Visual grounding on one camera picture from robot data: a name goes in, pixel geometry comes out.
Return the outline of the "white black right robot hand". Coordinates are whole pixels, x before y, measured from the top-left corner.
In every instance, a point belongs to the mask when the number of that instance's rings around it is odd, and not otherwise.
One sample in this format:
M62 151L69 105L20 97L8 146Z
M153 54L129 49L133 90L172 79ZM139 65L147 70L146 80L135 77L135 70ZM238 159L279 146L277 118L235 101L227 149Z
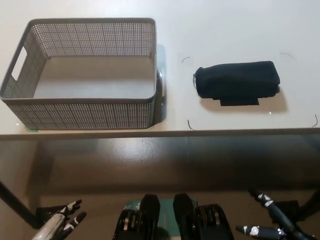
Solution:
M283 213L269 196L254 189L249 189L248 192L274 216L279 227L237 225L235 229L238 232L257 240L283 240L284 238L287 240L308 240L307 235Z

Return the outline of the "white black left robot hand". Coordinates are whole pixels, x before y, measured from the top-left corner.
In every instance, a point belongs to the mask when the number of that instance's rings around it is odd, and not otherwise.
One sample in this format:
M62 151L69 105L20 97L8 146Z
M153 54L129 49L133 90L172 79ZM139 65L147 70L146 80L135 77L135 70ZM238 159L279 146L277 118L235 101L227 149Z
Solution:
M87 216L87 213L82 211L74 218L70 218L81 208L81 203L82 200L79 199L66 205L55 206L56 210L32 240L65 240Z

